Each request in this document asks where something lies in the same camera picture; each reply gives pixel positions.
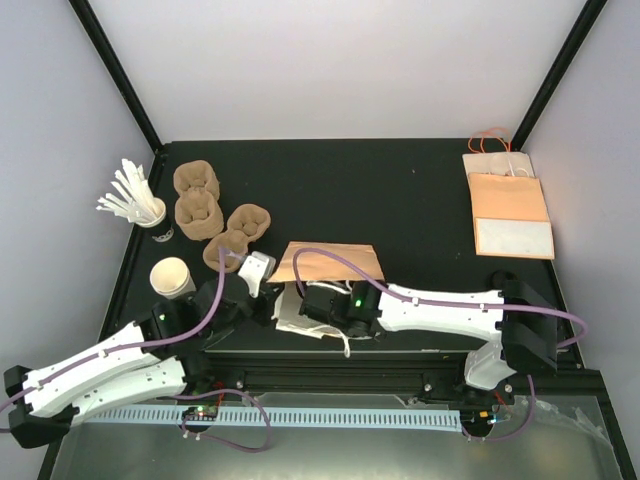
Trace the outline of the small brown cup carrier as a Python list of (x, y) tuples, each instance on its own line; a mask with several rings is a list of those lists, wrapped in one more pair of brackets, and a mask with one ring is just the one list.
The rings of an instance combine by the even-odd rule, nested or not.
[(204, 248), (203, 261), (207, 267), (226, 272), (237, 271), (249, 251), (249, 244), (260, 239), (271, 224), (269, 212), (255, 204), (236, 208), (227, 221), (224, 232), (216, 235)]

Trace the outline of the stack of paper cups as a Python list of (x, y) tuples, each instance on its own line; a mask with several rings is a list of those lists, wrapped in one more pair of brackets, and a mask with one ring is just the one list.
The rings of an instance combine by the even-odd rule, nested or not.
[(149, 282), (153, 290), (166, 299), (174, 299), (196, 291), (187, 264), (178, 257), (167, 257), (158, 261), (151, 269)]

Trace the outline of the brown cup carrier stack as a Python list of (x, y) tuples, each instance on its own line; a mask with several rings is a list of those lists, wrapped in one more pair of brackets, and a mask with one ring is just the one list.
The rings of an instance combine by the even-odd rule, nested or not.
[(180, 165), (173, 174), (173, 185), (178, 194), (175, 221), (187, 238), (203, 241), (222, 232), (224, 215), (218, 203), (220, 185), (207, 161)]

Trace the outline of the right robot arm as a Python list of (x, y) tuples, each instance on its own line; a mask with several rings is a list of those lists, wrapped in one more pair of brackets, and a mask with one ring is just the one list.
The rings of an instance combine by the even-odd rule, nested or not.
[(349, 293), (308, 285), (299, 313), (347, 338), (428, 331), (480, 340), (452, 385), (432, 394), (437, 402), (485, 403), (515, 374), (557, 370), (557, 326), (549, 303), (509, 276), (500, 276), (489, 291), (472, 293), (376, 287), (368, 281), (356, 282)]

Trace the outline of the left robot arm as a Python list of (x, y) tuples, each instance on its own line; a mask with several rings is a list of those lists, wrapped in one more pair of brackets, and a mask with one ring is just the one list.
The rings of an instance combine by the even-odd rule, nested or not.
[(62, 439), (99, 414), (156, 398), (177, 401), (238, 396), (215, 378), (205, 350), (245, 321), (270, 321), (281, 284), (238, 275), (156, 303), (100, 343), (48, 367), (4, 373), (8, 414), (2, 433), (25, 449)]

